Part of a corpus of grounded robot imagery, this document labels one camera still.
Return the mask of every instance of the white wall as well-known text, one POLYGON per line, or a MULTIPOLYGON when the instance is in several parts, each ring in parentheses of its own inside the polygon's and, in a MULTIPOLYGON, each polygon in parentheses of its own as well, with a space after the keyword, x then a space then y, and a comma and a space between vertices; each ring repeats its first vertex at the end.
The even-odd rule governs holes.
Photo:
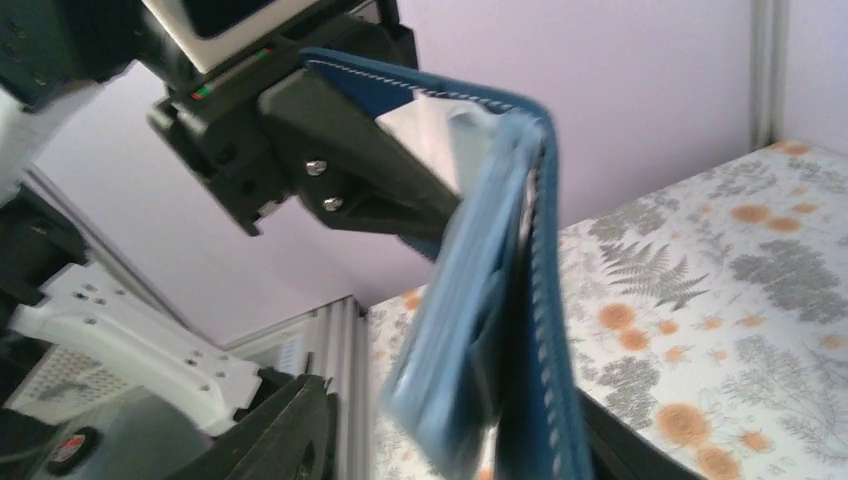
POLYGON ((555 114, 564 224, 746 153, 750 2, 399 3, 424 69, 555 114))
POLYGON ((783 137, 848 154, 848 2, 790 2, 783 120, 783 137))
MULTIPOLYGON (((399 3, 425 69, 554 112, 563 222, 745 153, 748 2, 399 3)), ((134 69, 40 165, 191 323, 225 342, 348 293, 369 304, 426 282, 395 240, 328 231, 296 202, 244 236, 145 125, 161 94, 134 69)))

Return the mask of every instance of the stitching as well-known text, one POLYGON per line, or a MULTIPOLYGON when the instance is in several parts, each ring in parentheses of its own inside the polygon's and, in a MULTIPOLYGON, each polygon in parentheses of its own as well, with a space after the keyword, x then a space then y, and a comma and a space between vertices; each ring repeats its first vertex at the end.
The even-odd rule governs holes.
MULTIPOLYGON (((324 66, 327 66, 327 67, 330 67, 330 68, 341 70, 341 71, 349 73, 349 74, 365 77, 365 78, 368 78, 368 79, 371 79, 371 80, 376 80, 376 81, 382 82, 386 85, 391 85, 391 86, 394 86, 394 87, 407 89, 407 90, 417 92, 417 93, 421 93, 421 94, 424 94, 424 95, 427 95, 427 96, 430 96, 430 97, 435 97, 435 98, 447 97, 447 98, 454 98, 454 99, 458 99, 458 100, 469 100, 469 101, 473 101, 473 102, 476 102, 476 103, 479 103, 479 104, 482 104, 482 105, 487 105, 491 108, 498 109, 498 110, 501 110, 501 111, 523 111, 523 109, 521 109, 520 107, 516 107, 512 104, 501 102, 499 100, 493 100, 493 99, 490 99, 490 98, 478 97, 478 96, 475 96, 475 95, 469 95, 469 94, 464 94, 464 93, 430 90, 430 89, 426 89, 426 88, 423 88, 423 87, 418 86, 418 85, 413 85, 413 84, 410 84, 410 83, 407 83, 407 82, 402 82, 402 81, 392 79, 392 78, 388 78, 388 77, 385 77, 385 76, 382 76, 382 75, 376 75, 376 74, 373 74, 373 73, 363 72, 361 70, 357 70, 357 69, 354 69, 354 68, 346 67, 344 65, 339 65, 337 63, 328 62, 328 61, 324 61, 324 60, 311 59, 311 60, 307 60, 306 63, 307 64, 314 64, 314 65, 324 65, 324 66)), ((536 116, 533 116, 533 118, 536 122, 541 121, 541 119, 539 119, 536 116)), ((541 176, 536 179, 536 182, 541 183, 541 176)), ((540 212, 536 212, 534 217, 535 217, 533 219, 534 231, 540 232, 539 227, 542 223, 542 219, 541 219, 542 215, 541 215, 540 212)), ((531 242, 530 242, 531 243, 531 253, 533 254, 532 259, 531 259, 531 268, 530 268, 530 270, 532 271, 531 284, 533 286, 533 294, 532 294, 531 304, 534 306, 534 308, 533 308, 533 310, 534 310, 533 320, 534 320, 534 323, 536 324, 536 339, 538 341, 538 340, 543 340, 543 337, 544 337, 544 326, 541 324, 541 321, 544 319, 545 316, 547 316, 546 313, 549 314, 550 312, 547 311, 548 309, 545 306, 545 302, 543 301, 544 299, 543 299, 543 294, 542 294, 542 290, 541 290, 542 273, 541 273, 540 270, 542 268, 541 268, 541 261, 538 257, 538 253, 541 252, 541 250, 542 250, 541 243, 543 242, 543 239, 542 239, 541 233, 534 235, 534 237, 535 238, 531 239, 531 242)), ((543 362, 548 356, 547 346, 545 345, 545 343, 546 342, 543 342, 542 346, 539 347, 539 351, 537 352, 537 355, 538 355, 540 362, 543 362)), ((554 450, 554 452, 556 453, 555 456, 554 456, 552 470, 553 470, 554 476, 557 476, 557 475, 559 475, 559 472, 560 472, 561 467, 562 467, 562 456, 556 450, 557 445, 559 444, 559 440, 560 440, 560 432, 559 432, 559 429, 556 426, 554 426, 554 424, 555 423, 558 424, 558 425, 564 424, 564 421, 563 421, 564 419, 557 418, 558 417, 557 411, 554 408, 554 404, 559 403, 559 402, 554 402, 554 397, 555 397, 554 392, 559 388, 559 385, 558 385, 559 382, 555 381, 554 378, 551 378, 550 368, 547 365, 544 367, 544 369, 542 371, 540 380, 542 382, 542 385, 547 387, 547 388, 545 388, 545 395, 544 395, 544 398, 543 398, 543 403, 545 405, 545 409, 547 410, 547 414, 548 414, 547 415, 548 425, 551 427, 550 437, 548 439, 549 444, 550 444, 551 448, 554 450)))

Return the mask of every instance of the floral tablecloth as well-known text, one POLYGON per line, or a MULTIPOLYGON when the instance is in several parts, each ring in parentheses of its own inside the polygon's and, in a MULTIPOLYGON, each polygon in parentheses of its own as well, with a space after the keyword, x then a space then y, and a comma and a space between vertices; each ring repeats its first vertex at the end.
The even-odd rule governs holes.
MULTIPOLYGON (((846 209, 848 159, 780 142, 564 229, 578 387, 706 478, 848 478, 846 209)), ((421 294, 370 312, 375 390, 421 294)), ((439 478, 375 435, 376 478, 439 478)))

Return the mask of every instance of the white bracket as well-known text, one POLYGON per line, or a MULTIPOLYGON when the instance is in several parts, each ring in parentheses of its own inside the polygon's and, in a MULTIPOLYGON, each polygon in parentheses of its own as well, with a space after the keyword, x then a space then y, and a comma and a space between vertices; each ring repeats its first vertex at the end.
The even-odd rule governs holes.
POLYGON ((133 296, 98 263, 70 265, 21 306, 11 328, 72 348, 143 385, 198 428, 218 436, 235 425, 261 380, 259 367, 233 358, 133 296))

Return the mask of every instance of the wall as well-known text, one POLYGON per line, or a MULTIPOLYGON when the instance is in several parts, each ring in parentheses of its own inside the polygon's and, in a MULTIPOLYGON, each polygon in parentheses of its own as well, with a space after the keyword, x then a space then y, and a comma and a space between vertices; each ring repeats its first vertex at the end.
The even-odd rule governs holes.
POLYGON ((399 0, 422 67, 556 117, 571 224, 746 153, 751 4, 399 0))
MULTIPOLYGON (((571 223, 745 153, 750 6, 399 0, 423 67, 548 105, 571 223)), ((353 293, 423 284, 395 240, 331 232, 290 202, 248 238, 154 136, 140 68, 61 132, 40 166, 178 310, 226 342, 353 293)))
POLYGON ((848 154, 846 25, 846 2, 790 2, 782 136, 848 154))

